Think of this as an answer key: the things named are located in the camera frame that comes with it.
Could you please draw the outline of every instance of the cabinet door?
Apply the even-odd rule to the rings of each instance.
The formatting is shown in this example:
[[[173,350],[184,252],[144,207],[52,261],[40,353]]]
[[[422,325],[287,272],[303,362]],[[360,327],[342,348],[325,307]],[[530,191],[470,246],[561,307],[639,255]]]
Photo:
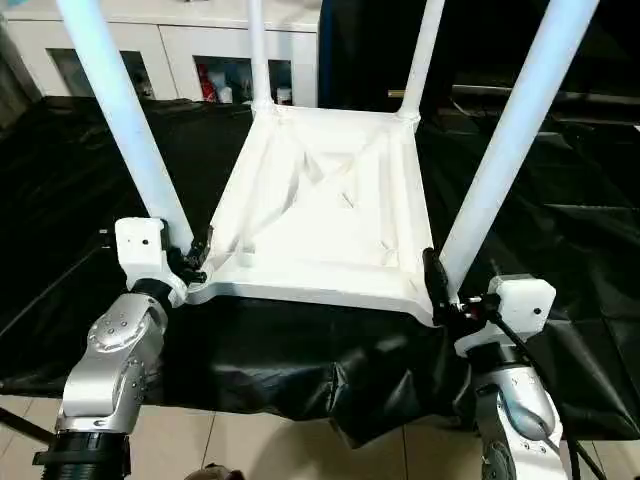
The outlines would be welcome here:
[[[213,90],[213,101],[251,100],[251,43],[247,30],[161,26],[160,33],[178,96],[209,100],[205,97]],[[290,94],[294,105],[316,106],[316,39],[315,33],[266,32],[274,100]]]
[[[62,22],[10,21],[9,33],[43,95],[93,96]],[[162,39],[155,25],[110,23],[131,80],[141,97],[176,98]]]

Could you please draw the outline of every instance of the tiled floor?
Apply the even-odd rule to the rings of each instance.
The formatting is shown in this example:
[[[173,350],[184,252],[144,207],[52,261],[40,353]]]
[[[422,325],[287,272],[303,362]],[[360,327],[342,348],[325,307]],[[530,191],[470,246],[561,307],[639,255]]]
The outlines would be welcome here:
[[[58,400],[0,397],[0,405],[51,428]],[[295,423],[273,415],[213,414],[144,407],[131,438],[133,480],[182,480],[215,461],[248,480],[480,480],[480,440],[426,422],[399,428],[351,450],[326,421]],[[638,443],[584,442],[609,480],[640,474]],[[0,480],[37,480],[42,445],[0,427]],[[566,448],[563,460],[568,461]],[[584,466],[582,478],[594,480]]]

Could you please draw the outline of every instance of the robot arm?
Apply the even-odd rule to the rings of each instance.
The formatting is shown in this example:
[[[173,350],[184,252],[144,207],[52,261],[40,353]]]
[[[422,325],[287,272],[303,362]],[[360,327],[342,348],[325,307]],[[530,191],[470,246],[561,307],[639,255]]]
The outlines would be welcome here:
[[[522,342],[541,332],[555,289],[528,275],[495,277],[486,295],[454,304],[433,250],[424,263],[434,319],[449,328],[456,353],[471,366],[483,479],[566,479],[560,415],[535,366],[504,331]]]
[[[114,480],[131,473],[128,436],[145,380],[162,352],[168,311],[184,303],[187,292],[169,267],[165,238],[158,219],[116,222],[118,260],[130,291],[89,330],[87,349],[65,384],[55,440],[34,458],[45,466],[43,479]]]

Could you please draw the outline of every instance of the shelf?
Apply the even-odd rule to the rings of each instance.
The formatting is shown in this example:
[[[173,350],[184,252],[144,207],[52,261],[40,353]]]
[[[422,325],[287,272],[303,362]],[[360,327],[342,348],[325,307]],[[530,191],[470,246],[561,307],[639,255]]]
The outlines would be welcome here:
[[[103,0],[109,22],[246,29],[244,0]],[[265,28],[318,31],[321,0],[264,0]],[[9,21],[62,20],[55,0],[29,0],[3,12]]]

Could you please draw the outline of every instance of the black cloth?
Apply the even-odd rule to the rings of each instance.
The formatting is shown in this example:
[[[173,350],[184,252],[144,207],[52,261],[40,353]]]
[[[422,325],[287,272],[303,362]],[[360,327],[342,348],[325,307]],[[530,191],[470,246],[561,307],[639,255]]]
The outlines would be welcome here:
[[[251,124],[245,107],[144,104],[196,231]],[[552,125],[536,140],[463,287],[531,273],[558,290],[529,343],[581,438],[640,438],[640,134]],[[464,117],[416,133],[441,246],[490,137]],[[0,137],[0,393],[59,396],[91,323],[123,291],[100,228],[145,211],[91,99],[47,98]],[[330,417],[355,444],[423,415],[473,420],[469,369],[445,329],[409,315],[243,298],[171,312],[147,402],[295,420]]]

